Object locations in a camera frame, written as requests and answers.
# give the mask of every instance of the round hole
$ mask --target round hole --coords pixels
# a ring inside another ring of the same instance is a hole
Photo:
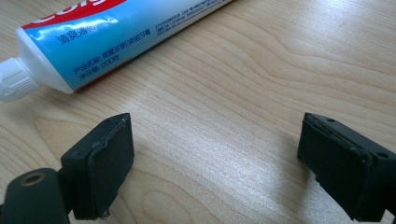
[[[388,157],[388,154],[383,153],[383,152],[377,152],[376,155],[378,155],[379,157],[382,157],[382,158],[387,158]]]
[[[24,187],[29,187],[35,185],[36,183],[41,182],[46,177],[43,173],[36,173],[26,176],[23,180],[21,180],[21,185]]]

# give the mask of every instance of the toothpaste tube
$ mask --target toothpaste tube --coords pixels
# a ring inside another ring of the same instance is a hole
[[[87,0],[16,30],[0,100],[49,86],[72,93],[232,0]]]

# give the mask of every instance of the wooden table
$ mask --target wooden table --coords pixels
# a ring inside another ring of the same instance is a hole
[[[0,61],[77,2],[0,1]],[[0,202],[129,112],[134,166],[98,223],[350,223],[296,157],[306,111],[396,152],[396,2],[235,0],[78,93],[1,103]]]

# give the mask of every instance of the black clip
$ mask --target black clip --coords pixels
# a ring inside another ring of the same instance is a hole
[[[109,216],[108,209],[134,162],[131,117],[102,121],[61,157],[58,172],[38,169],[7,187],[0,223],[69,223]]]
[[[351,219],[396,216],[396,154],[321,115],[305,113],[298,157]]]

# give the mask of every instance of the toothpaste tube cap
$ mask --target toothpaste tube cap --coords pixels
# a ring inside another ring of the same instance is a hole
[[[36,90],[38,85],[18,59],[0,63],[0,101],[15,101]]]

